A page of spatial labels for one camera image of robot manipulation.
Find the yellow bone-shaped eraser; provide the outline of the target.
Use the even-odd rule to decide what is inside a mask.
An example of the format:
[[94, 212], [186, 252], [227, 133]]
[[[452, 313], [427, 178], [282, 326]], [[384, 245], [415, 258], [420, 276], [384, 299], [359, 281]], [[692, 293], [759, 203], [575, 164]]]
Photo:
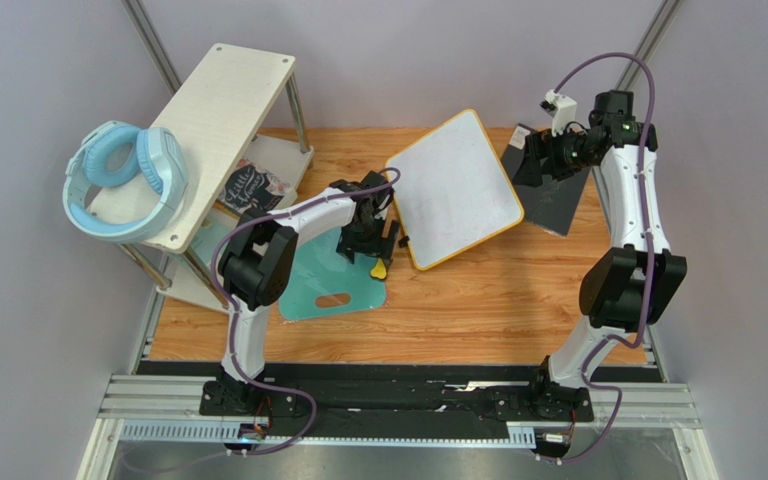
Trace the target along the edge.
[[388, 276], [388, 266], [386, 262], [379, 258], [370, 270], [370, 276], [376, 280], [384, 281]]

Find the yellow framed whiteboard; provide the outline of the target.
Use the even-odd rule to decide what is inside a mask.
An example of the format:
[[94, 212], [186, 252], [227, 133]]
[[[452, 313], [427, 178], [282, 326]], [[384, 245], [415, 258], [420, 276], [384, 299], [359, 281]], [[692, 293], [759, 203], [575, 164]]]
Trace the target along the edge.
[[465, 109], [391, 156], [414, 267], [430, 270], [517, 226], [524, 208], [477, 112]]

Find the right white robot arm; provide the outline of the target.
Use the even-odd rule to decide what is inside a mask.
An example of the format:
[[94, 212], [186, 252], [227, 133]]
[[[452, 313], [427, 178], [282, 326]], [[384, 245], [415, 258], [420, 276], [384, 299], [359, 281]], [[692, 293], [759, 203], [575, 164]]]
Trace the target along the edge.
[[581, 319], [530, 382], [524, 402], [540, 419], [567, 420], [584, 407], [594, 368], [612, 346], [658, 321], [687, 274], [686, 259], [672, 254], [661, 227], [656, 128], [635, 118], [633, 103], [629, 91], [602, 92], [582, 126], [576, 101], [550, 90], [541, 103], [550, 128], [512, 136], [503, 155], [526, 210], [541, 207], [538, 196], [550, 183], [590, 171], [610, 234], [607, 252], [583, 277]]

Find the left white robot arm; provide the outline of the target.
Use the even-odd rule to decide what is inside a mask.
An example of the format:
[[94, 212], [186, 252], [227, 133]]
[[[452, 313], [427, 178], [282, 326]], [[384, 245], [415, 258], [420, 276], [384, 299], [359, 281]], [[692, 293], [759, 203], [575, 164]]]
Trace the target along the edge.
[[294, 207], [269, 212], [252, 207], [219, 241], [211, 274], [229, 304], [229, 333], [221, 368], [203, 387], [200, 414], [252, 416], [267, 406], [266, 332], [271, 308], [289, 285], [298, 247], [337, 229], [337, 254], [348, 261], [371, 258], [371, 277], [386, 278], [400, 229], [386, 214], [399, 177], [398, 169], [387, 167], [359, 182], [337, 180]]

